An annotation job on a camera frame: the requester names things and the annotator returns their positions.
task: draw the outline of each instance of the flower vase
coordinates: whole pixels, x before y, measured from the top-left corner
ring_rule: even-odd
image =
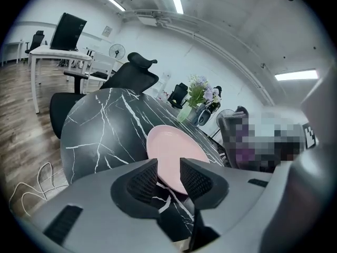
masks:
[[[192,107],[188,104],[188,102],[186,102],[183,105],[183,108],[180,110],[180,112],[179,112],[179,114],[177,116],[177,121],[179,123],[182,123],[183,121],[185,121],[185,119],[190,114],[191,110],[192,110]]]

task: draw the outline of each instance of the white cable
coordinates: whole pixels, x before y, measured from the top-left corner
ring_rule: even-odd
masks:
[[[42,190],[42,187],[41,187],[41,184],[40,184],[40,181],[39,181],[39,176],[40,176],[41,170],[42,170],[46,165],[49,165],[49,166],[51,167],[51,177],[50,177],[50,179],[51,179],[51,185],[53,186],[53,188],[48,189],[48,190],[46,190],[46,191],[43,191],[43,190]],[[41,197],[41,196],[39,196],[39,195],[37,195],[37,194],[35,194],[35,193],[31,193],[31,192],[25,192],[25,193],[22,194],[22,196],[21,196],[21,204],[22,204],[22,208],[23,208],[23,210],[25,211],[25,213],[26,213],[28,216],[31,216],[31,215],[26,211],[26,209],[25,209],[25,207],[24,207],[24,205],[23,205],[23,197],[24,197],[25,195],[27,195],[27,194],[35,195],[35,196],[37,196],[37,197],[39,197],[39,198],[41,198],[41,199],[43,199],[43,200],[45,200],[45,201],[48,201],[48,199],[47,199],[45,193],[47,193],[47,192],[49,192],[49,191],[51,191],[51,190],[55,190],[55,189],[61,188],[61,187],[67,187],[67,185],[63,185],[63,186],[59,186],[59,187],[55,187],[55,186],[54,186],[53,166],[51,165],[50,162],[47,162],[47,163],[45,163],[42,167],[40,167],[40,169],[38,170],[38,173],[37,173],[36,180],[37,180],[37,184],[38,184],[38,186],[40,187],[41,191],[38,191],[37,189],[33,188],[32,186],[30,186],[29,184],[26,184],[26,183],[24,183],[24,182],[20,182],[20,183],[18,183],[18,184],[16,185],[16,187],[15,187],[15,189],[14,189],[14,192],[13,192],[12,196],[10,197],[10,199],[9,199],[9,201],[8,201],[9,209],[11,209],[11,200],[12,200],[12,198],[13,198],[13,196],[14,196],[14,194],[15,194],[15,192],[16,192],[16,190],[17,190],[17,188],[18,188],[18,186],[19,186],[20,184],[24,184],[25,186],[28,186],[29,188],[35,190],[35,191],[36,191],[37,193],[39,193],[39,194],[43,194],[43,197]]]

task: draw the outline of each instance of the black marble table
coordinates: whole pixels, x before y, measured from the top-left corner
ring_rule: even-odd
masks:
[[[155,98],[127,89],[103,89],[80,99],[69,112],[61,135],[61,159],[69,184],[77,179],[147,159],[146,138],[156,125],[179,128],[205,151],[211,164],[223,166],[215,147],[188,120],[176,121],[178,110]],[[161,227],[173,241],[191,236],[191,200],[158,180],[152,205]]]

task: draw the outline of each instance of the pink plate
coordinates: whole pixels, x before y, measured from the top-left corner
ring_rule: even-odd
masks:
[[[180,181],[180,158],[210,162],[190,136],[169,125],[157,125],[149,132],[146,149],[149,159],[158,159],[158,177],[167,186],[185,195],[187,192]]]

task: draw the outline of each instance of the ceiling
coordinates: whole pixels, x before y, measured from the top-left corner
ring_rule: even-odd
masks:
[[[334,62],[329,39],[301,0],[181,0],[184,15],[175,13],[173,0],[116,1],[126,9],[122,14],[126,21],[137,9],[156,11],[159,19],[169,18],[171,25],[216,42],[247,68],[276,104],[291,102],[293,89],[280,86],[275,74],[317,69],[324,75]],[[296,102],[305,94],[296,94]]]

